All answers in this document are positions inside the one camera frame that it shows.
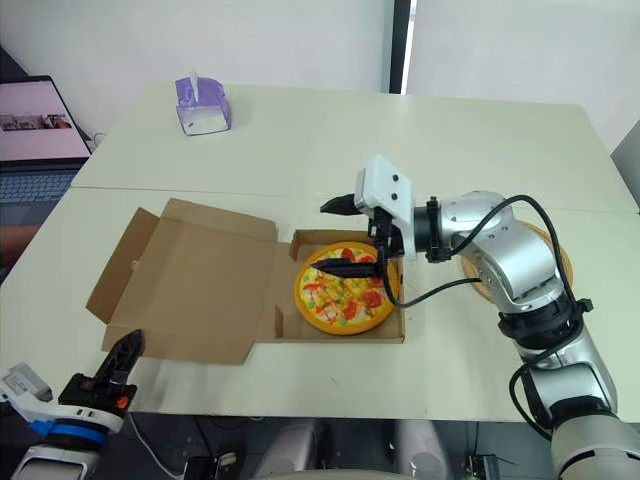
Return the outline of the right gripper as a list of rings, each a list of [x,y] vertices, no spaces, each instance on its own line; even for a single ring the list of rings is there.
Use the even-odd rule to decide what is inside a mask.
[[[355,216],[357,207],[354,195],[346,194],[327,200],[320,207],[321,213]],[[368,235],[378,252],[383,252],[386,259],[403,255],[403,237],[401,231],[393,224],[393,217],[381,207],[373,209],[373,217],[369,219]],[[339,278],[377,278],[385,276],[379,262],[354,262],[346,258],[327,258],[318,260],[310,266],[324,274]]]

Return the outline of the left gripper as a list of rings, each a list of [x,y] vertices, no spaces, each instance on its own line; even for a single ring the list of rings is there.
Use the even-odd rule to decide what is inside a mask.
[[[74,374],[58,396],[62,405],[96,409],[128,409],[137,393],[135,385],[121,385],[109,380],[95,380]]]

